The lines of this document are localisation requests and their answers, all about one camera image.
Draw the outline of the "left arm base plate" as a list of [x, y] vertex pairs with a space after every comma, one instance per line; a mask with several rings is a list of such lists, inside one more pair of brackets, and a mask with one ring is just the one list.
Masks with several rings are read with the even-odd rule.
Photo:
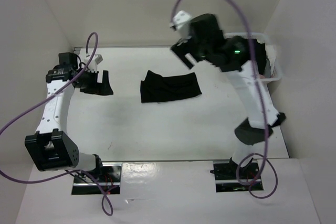
[[[117, 195], [120, 193], [121, 173], [121, 163], [104, 162], [102, 164], [102, 174], [95, 177], [95, 180], [108, 195]], [[97, 184], [87, 175], [75, 175], [71, 194], [101, 195], [101, 191]]]

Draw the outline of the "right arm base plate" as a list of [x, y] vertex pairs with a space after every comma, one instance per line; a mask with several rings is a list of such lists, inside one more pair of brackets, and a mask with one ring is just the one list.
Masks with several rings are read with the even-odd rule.
[[[246, 168], [239, 171], [239, 179], [250, 182], [258, 172], [258, 163], [252, 161]], [[236, 168], [232, 167], [229, 160], [214, 161], [210, 173], [214, 175], [217, 193], [249, 191], [248, 185], [242, 185], [236, 179]]]

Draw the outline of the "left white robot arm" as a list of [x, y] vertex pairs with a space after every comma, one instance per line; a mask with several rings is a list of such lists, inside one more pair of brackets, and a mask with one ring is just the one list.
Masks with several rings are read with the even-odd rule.
[[108, 71], [102, 72], [98, 82], [98, 64], [102, 55], [86, 57], [78, 62], [73, 52], [58, 55], [59, 64], [46, 74], [47, 96], [51, 99], [44, 106], [41, 121], [35, 134], [25, 138], [25, 147], [37, 169], [52, 170], [79, 169], [93, 182], [104, 177], [102, 161], [97, 154], [85, 154], [67, 134], [67, 118], [71, 98], [76, 89], [93, 95], [113, 95]]

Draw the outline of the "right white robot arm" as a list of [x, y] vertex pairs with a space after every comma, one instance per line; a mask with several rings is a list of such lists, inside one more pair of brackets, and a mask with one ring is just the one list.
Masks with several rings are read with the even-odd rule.
[[172, 18], [171, 27], [180, 38], [171, 46], [171, 51], [189, 69], [193, 68], [186, 55], [196, 62], [207, 61], [225, 74], [241, 100], [247, 117], [235, 128], [238, 139], [236, 149], [230, 158], [230, 173], [242, 178], [248, 173], [248, 165], [253, 159], [253, 146], [265, 142], [273, 128], [280, 126], [286, 116], [273, 105], [263, 85], [259, 66], [251, 60], [250, 53], [257, 53], [260, 45], [247, 36], [226, 38], [214, 14], [192, 17], [179, 11]]

